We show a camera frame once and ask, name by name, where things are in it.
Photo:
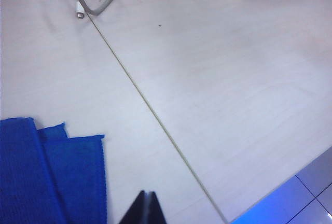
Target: black object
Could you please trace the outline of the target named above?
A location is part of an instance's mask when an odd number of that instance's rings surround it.
[[[142,190],[119,224],[167,224],[156,193]]]

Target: tile floor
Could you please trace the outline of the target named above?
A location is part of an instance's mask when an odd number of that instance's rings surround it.
[[[327,167],[329,170],[325,171],[331,170],[331,150],[320,155],[232,224],[331,224],[332,178],[321,173]]]
[[[83,20],[74,5],[2,0],[1,118],[105,134],[109,223],[141,189],[169,223],[229,223],[332,145],[330,0],[115,0]],[[327,181],[307,170],[316,197]]]

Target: blue cloth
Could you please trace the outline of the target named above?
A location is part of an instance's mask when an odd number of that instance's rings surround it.
[[[67,138],[64,123],[37,131],[31,118],[2,120],[0,134],[1,223],[107,222],[103,135]]]
[[[33,119],[2,120],[0,139],[1,223],[66,223]]]
[[[64,129],[64,123],[56,125],[55,127],[40,129],[38,130],[38,136],[41,142],[68,138]]]
[[[103,135],[44,143],[68,223],[107,223]]]

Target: blue tile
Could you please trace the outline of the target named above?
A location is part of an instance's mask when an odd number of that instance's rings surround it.
[[[324,190],[317,199],[323,204],[323,206],[332,214],[332,185]]]
[[[332,224],[332,216],[317,200],[314,200],[295,216],[289,224]]]
[[[332,183],[332,147],[316,158],[297,176],[315,195],[319,195]]]
[[[313,198],[304,185],[292,177],[232,224],[287,223]]]

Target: white desk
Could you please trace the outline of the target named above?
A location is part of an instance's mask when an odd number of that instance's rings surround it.
[[[230,221],[332,145],[331,19],[331,0],[116,0],[93,17]]]
[[[332,145],[330,2],[115,0],[93,17],[229,221]],[[1,118],[104,133],[115,223],[143,188],[169,223],[222,223],[74,5],[2,0]]]
[[[169,223],[220,217],[75,0],[2,0],[1,118],[71,137],[105,134],[108,223],[140,190],[157,193]]]

